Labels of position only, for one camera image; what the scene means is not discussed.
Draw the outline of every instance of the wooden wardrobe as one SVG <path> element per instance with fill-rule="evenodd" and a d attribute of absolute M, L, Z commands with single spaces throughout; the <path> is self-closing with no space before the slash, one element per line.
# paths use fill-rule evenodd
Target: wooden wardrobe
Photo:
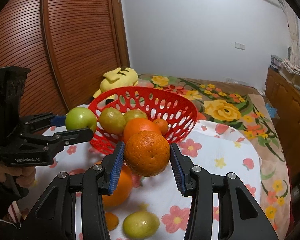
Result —
<path fill-rule="evenodd" d="M 111 0 L 10 0 L 0 12 L 0 67 L 30 68 L 22 115 L 65 114 L 121 66 Z"/>

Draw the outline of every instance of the green fruit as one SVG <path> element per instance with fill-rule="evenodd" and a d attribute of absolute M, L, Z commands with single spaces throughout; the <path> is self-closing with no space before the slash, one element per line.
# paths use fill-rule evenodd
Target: green fruit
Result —
<path fill-rule="evenodd" d="M 121 112 L 113 107 L 105 108 L 99 116 L 99 123 L 107 133 L 121 134 L 126 126 L 126 120 Z"/>
<path fill-rule="evenodd" d="M 82 128 L 90 128 L 93 132 L 97 130 L 97 117 L 88 108 L 76 107 L 72 109 L 66 116 L 66 129 L 75 130 Z"/>
<path fill-rule="evenodd" d="M 148 119 L 147 114 L 139 109 L 134 109 L 126 112 L 123 117 L 126 120 L 126 123 L 128 123 L 131 119 L 135 118 L 144 118 Z"/>
<path fill-rule="evenodd" d="M 137 211 L 128 215 L 122 227 L 127 237 L 131 239 L 144 239 L 152 236 L 159 228 L 158 217 L 148 211 Z"/>

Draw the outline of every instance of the orange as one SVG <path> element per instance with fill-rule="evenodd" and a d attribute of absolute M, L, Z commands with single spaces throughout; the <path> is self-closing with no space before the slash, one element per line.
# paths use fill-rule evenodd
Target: orange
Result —
<path fill-rule="evenodd" d="M 127 122 L 123 130 L 123 141 L 127 143 L 130 137 L 140 131 L 154 131 L 161 135 L 161 131 L 157 125 L 150 120 L 144 118 L 135 118 Z"/>
<path fill-rule="evenodd" d="M 124 160 L 133 173 L 150 177 L 164 171 L 170 158 L 167 140 L 154 131 L 131 136 L 124 150 Z"/>
<path fill-rule="evenodd" d="M 119 225 L 119 218 L 115 214 L 109 212 L 105 213 L 105 217 L 108 230 L 112 231 L 116 229 Z"/>
<path fill-rule="evenodd" d="M 117 185 L 117 189 L 111 196 L 102 195 L 103 207 L 105 209 L 122 204 L 130 195 L 132 190 L 132 172 L 123 165 Z"/>
<path fill-rule="evenodd" d="M 153 121 L 157 126 L 159 126 L 159 129 L 161 131 L 162 135 L 165 135 L 168 132 L 168 122 L 164 119 L 156 119 Z"/>

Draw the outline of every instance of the person's hand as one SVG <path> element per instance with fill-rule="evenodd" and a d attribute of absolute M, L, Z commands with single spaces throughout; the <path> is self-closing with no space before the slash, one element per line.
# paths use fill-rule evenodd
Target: person's hand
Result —
<path fill-rule="evenodd" d="M 20 187 L 29 188 L 34 182 L 35 167 L 7 167 L 0 162 L 0 182 L 4 183 L 7 180 L 6 174 L 17 177 L 16 183 Z"/>

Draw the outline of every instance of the blue object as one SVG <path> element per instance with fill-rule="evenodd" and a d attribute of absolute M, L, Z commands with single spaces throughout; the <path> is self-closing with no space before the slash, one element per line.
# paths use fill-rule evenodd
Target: blue object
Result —
<path fill-rule="evenodd" d="M 56 126 L 56 127 L 60 127 L 60 126 L 65 126 L 66 122 L 66 115 L 57 115 L 55 118 L 51 119 L 50 123 L 51 126 Z"/>
<path fill-rule="evenodd" d="M 270 106 L 269 103 L 266 103 L 266 109 L 268 110 L 268 113 L 269 113 L 270 117 L 274 118 L 276 113 L 277 113 L 277 109 Z"/>
<path fill-rule="evenodd" d="M 114 161 L 113 168 L 110 173 L 110 183 L 109 183 L 109 193 L 112 195 L 115 189 L 117 188 L 121 168 L 123 165 L 123 155 L 124 155 L 125 144 L 122 143 L 120 148 L 118 149 L 117 158 Z"/>
<path fill-rule="evenodd" d="M 177 159 L 176 153 L 174 152 L 172 145 L 170 145 L 170 162 L 171 162 L 172 171 L 177 183 L 178 190 L 183 195 L 186 192 L 185 176 L 182 172 L 180 163 Z"/>

